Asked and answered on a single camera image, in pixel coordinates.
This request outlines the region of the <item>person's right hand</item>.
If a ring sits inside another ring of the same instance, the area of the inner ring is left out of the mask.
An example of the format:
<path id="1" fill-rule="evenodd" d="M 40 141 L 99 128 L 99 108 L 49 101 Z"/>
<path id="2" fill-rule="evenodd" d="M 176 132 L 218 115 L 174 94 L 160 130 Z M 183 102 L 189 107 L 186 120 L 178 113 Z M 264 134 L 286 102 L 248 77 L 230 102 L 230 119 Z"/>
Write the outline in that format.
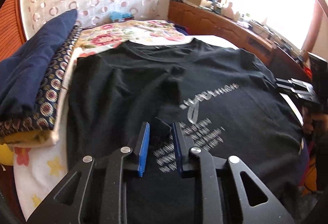
<path id="1" fill-rule="evenodd" d="M 324 113 L 310 113 L 310 111 L 303 107 L 303 126 L 302 130 L 306 134 L 311 134 L 317 131 L 318 134 L 324 135 L 327 133 L 327 114 Z"/>

